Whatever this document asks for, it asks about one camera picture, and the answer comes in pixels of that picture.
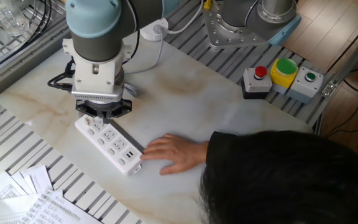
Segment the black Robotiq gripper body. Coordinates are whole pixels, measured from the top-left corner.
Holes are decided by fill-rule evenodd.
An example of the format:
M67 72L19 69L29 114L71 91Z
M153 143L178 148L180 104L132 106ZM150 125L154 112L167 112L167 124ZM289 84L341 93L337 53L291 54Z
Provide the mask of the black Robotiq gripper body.
M121 103L107 103L97 104L93 102L87 102L90 113L100 118L113 118L121 113Z

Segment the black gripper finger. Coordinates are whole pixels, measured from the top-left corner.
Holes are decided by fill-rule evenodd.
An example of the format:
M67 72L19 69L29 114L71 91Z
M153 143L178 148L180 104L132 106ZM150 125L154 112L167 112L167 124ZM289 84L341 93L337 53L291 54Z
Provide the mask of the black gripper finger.
M122 99L119 102L111 103L106 110L106 123L113 118L120 118L132 111L132 101Z
M77 101L75 109L92 118L99 118L104 124L106 124L104 108L100 104L96 104L91 101Z

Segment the person's right hand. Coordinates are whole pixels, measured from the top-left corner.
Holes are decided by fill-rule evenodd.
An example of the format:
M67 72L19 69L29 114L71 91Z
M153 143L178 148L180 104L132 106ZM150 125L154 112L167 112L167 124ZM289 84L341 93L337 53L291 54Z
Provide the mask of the person's right hand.
M206 162L209 142L194 142L172 134L154 139L143 150L141 159L167 160L172 165L160 170L160 175L182 173Z

